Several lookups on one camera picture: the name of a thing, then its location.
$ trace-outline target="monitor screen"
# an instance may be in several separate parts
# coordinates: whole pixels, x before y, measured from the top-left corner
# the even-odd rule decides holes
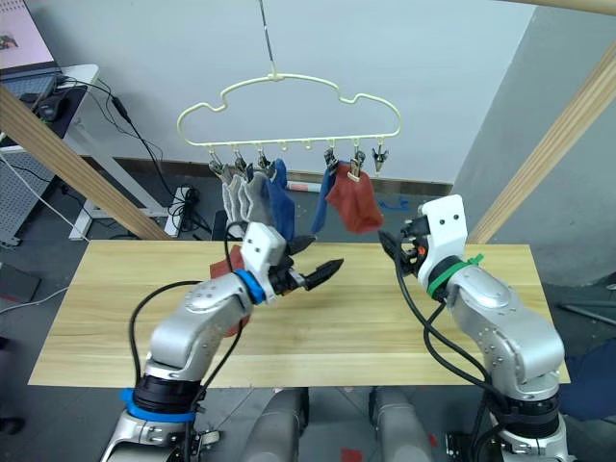
[[[0,69],[21,71],[54,63],[22,0],[0,0]]]

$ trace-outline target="wooden tabletop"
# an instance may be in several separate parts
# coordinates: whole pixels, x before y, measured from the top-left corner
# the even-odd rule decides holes
[[[481,265],[509,283],[530,309],[551,321],[527,245],[468,245]],[[295,257],[311,272],[326,260],[345,263],[312,292],[297,290],[258,305],[215,387],[462,384],[427,353],[420,324],[402,299],[394,265],[378,244],[313,244]],[[126,387],[134,380],[127,325],[142,298],[184,279],[209,279],[221,243],[93,241],[72,280],[30,378],[31,385]],[[437,304],[412,277],[411,295],[427,316]],[[174,312],[187,287],[144,308],[137,335],[141,358],[154,327]],[[445,312],[436,326],[480,359],[474,342]],[[226,339],[222,354],[230,345]],[[474,373],[446,348],[452,363]],[[569,381],[563,366],[561,381]]]

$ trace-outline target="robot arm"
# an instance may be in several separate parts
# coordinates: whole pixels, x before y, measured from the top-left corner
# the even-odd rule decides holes
[[[425,203],[418,218],[408,220],[400,239],[379,233],[385,251],[396,258],[403,240],[401,269],[414,274],[428,294],[445,301],[458,327],[475,341],[492,385],[509,409],[490,407],[500,432],[503,460],[513,454],[532,460],[572,460],[558,415],[558,368],[564,346],[553,326],[526,308],[507,284],[464,261],[467,238],[459,195]]]
[[[134,390],[123,392],[126,409],[101,462],[167,460],[186,438],[186,425],[193,424],[201,380],[224,334],[256,304],[298,287],[311,290],[340,268],[343,260],[333,260],[309,275],[297,273],[291,255],[313,241],[305,237],[287,243],[263,223],[248,225],[242,246],[245,270],[197,284],[154,330],[144,374]]]

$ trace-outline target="white hanger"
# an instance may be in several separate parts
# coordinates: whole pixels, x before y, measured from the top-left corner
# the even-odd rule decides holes
[[[374,96],[372,94],[367,94],[367,93],[357,93],[355,94],[355,96],[348,99],[348,98],[343,97],[340,87],[338,87],[338,85],[328,80],[325,80],[319,77],[312,77],[309,75],[278,73],[276,70],[274,61],[273,61],[273,56],[271,54],[270,37],[268,34],[268,27],[266,24],[265,12],[263,9],[263,0],[259,0],[259,4],[261,6],[261,15],[263,17],[263,25],[264,25],[265,35],[266,35],[266,42],[268,45],[269,60],[271,62],[271,74],[268,74],[265,77],[258,77],[256,79],[244,80],[230,87],[227,87],[226,89],[220,92],[220,99],[222,100],[222,104],[220,106],[214,107],[209,103],[203,102],[203,103],[197,103],[193,106],[190,106],[186,110],[184,110],[177,119],[177,131],[180,137],[185,142],[187,142],[188,144],[192,146],[204,146],[208,148],[210,153],[214,152],[214,148],[217,146],[232,146],[234,148],[237,148],[237,146],[240,146],[240,145],[253,144],[257,148],[260,148],[263,146],[263,144],[273,144],[273,143],[279,144],[282,150],[286,151],[287,144],[290,142],[302,142],[305,144],[306,149],[311,149],[312,143],[314,141],[328,141],[329,145],[331,147],[334,147],[336,141],[351,140],[353,141],[353,144],[357,146],[360,140],[376,139],[377,144],[382,145],[384,139],[394,137],[398,133],[400,133],[400,128],[402,124],[402,118],[400,116],[400,111],[398,110],[396,106],[394,106],[393,103],[391,103],[390,101],[384,98],[381,98],[379,96]],[[193,141],[193,140],[189,140],[186,134],[184,133],[183,122],[184,122],[185,117],[188,114],[193,113],[194,111],[197,111],[198,109],[201,109],[201,108],[209,109],[213,113],[221,113],[222,111],[225,111],[229,107],[229,103],[227,101],[227,94],[229,94],[231,91],[237,90],[241,87],[246,87],[249,85],[260,84],[263,82],[280,82],[281,80],[285,80],[285,79],[303,80],[303,81],[308,81],[308,82],[314,82],[317,84],[327,85],[328,87],[336,91],[338,100],[345,104],[355,104],[358,100],[362,98],[370,99],[371,101],[376,101],[377,103],[383,104],[387,106],[391,111],[393,111],[394,114],[396,115],[396,119],[398,121],[398,128],[391,133],[377,133],[377,134],[370,134],[370,135],[345,135],[345,136],[317,137],[317,138],[294,138],[294,139],[280,139],[280,140],[250,140],[250,141]]]

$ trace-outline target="blue sock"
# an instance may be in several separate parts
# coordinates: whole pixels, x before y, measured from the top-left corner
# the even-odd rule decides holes
[[[276,159],[273,163],[276,173],[271,181],[265,182],[273,225],[283,238],[290,241],[295,236],[295,203],[285,191],[287,187],[285,163],[282,159]]]
[[[329,168],[326,168],[325,173],[323,174],[323,181],[321,183],[321,192],[319,192],[317,211],[315,212],[315,217],[313,218],[312,226],[310,227],[310,232],[312,234],[317,234],[325,225],[325,218],[327,216],[327,201],[325,200],[325,197],[334,187],[335,182],[336,171],[331,172]]]

